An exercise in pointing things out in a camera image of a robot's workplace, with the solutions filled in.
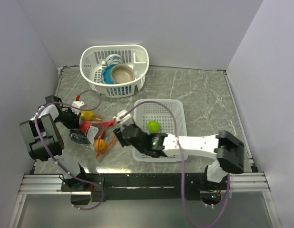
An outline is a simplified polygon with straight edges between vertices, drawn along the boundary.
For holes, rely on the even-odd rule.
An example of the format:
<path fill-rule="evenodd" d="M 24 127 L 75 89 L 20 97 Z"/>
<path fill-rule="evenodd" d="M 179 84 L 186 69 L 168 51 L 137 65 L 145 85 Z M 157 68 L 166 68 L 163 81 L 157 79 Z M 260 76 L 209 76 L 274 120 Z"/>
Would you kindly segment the yellow fake lemon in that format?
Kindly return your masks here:
<path fill-rule="evenodd" d="M 82 111 L 80 115 L 82 121 L 90 121 L 93 116 L 93 111 Z"/>

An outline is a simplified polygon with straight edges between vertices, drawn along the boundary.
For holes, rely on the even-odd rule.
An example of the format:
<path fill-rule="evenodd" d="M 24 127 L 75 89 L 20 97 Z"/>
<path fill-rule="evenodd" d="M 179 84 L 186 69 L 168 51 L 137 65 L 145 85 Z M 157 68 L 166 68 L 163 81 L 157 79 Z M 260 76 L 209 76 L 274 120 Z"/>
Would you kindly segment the dark fake grapes bunch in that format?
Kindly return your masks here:
<path fill-rule="evenodd" d="M 78 144 L 90 144 L 88 138 L 84 135 L 84 133 L 80 129 L 71 129 L 69 131 L 69 136 L 72 141 Z"/>

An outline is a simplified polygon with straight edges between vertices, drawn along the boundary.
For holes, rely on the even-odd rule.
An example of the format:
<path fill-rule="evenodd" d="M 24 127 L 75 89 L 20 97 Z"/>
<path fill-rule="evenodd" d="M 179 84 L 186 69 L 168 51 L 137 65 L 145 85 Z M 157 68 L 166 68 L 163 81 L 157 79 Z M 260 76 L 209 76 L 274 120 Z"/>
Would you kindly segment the clear zip top bag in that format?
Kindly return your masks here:
<path fill-rule="evenodd" d="M 97 123 L 91 122 L 92 126 L 89 128 L 88 133 L 84 134 L 90 142 L 90 144 L 86 144 L 86 145 L 89 145 L 91 149 L 95 151 L 96 158 L 98 158 L 99 156 L 104 154 L 106 151 L 108 151 L 115 141 L 116 137 L 114 135 L 112 137 L 109 135 L 109 131 L 116 125 L 116 120 L 115 119 L 112 119 L 112 120 L 114 121 L 114 125 L 112 127 L 99 127 L 98 125 L 101 122 L 97 122 Z"/>

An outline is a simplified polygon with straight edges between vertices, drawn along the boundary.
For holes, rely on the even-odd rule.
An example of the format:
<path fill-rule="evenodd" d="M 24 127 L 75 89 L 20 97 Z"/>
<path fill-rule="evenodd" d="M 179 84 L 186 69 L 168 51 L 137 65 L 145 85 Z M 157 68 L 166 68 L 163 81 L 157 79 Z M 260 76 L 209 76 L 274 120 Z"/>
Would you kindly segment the brown fake potato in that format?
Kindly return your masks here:
<path fill-rule="evenodd" d="M 103 117 L 101 115 L 94 115 L 91 117 L 91 119 L 89 120 L 90 122 L 103 122 Z"/>

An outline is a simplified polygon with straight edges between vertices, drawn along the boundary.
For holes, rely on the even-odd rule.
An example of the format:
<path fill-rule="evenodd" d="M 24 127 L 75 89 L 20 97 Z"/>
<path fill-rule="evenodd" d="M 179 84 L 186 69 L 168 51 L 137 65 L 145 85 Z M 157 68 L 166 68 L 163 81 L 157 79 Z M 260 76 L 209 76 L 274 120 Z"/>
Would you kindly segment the green fake lime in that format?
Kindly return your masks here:
<path fill-rule="evenodd" d="M 158 133 L 161 130 L 161 125 L 157 121 L 151 120 L 147 123 L 147 130 L 150 133 Z"/>

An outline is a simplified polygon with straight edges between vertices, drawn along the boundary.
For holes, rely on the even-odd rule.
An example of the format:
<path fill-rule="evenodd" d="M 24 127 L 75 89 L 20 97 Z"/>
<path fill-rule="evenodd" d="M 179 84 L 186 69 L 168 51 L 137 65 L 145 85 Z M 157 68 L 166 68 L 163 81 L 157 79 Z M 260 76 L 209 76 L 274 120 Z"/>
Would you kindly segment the red fake apple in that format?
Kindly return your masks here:
<path fill-rule="evenodd" d="M 92 123 L 89 122 L 89 121 L 84 121 L 82 123 L 82 125 L 80 126 L 80 130 L 84 133 L 84 134 L 87 134 L 88 133 L 88 130 L 89 128 L 92 126 Z"/>

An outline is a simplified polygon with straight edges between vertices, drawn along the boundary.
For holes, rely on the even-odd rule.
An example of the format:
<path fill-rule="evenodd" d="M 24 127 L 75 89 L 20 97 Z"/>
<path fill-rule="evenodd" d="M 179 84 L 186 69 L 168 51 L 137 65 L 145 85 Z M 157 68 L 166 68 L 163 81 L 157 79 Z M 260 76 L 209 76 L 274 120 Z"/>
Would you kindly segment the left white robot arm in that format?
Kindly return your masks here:
<path fill-rule="evenodd" d="M 64 142 L 56 123 L 74 130 L 82 121 L 80 111 L 64 106 L 61 98 L 50 95 L 34 117 L 20 124 L 24 143 L 32 159 L 57 164 L 62 181 L 73 190 L 83 191 L 89 186 L 89 178 L 82 166 L 63 152 Z"/>

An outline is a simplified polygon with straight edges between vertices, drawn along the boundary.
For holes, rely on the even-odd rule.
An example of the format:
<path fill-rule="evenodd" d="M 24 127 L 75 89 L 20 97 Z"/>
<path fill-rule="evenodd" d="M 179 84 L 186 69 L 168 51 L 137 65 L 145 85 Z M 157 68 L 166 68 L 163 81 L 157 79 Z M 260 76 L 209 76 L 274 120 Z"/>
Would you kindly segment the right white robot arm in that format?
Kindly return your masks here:
<path fill-rule="evenodd" d="M 228 131 L 193 137 L 168 133 L 145 133 L 134 123 L 114 130 L 122 147 L 133 146 L 141 154 L 152 158 L 197 156 L 213 160 L 206 168 L 203 184 L 214 189 L 227 174 L 244 172 L 244 143 Z"/>

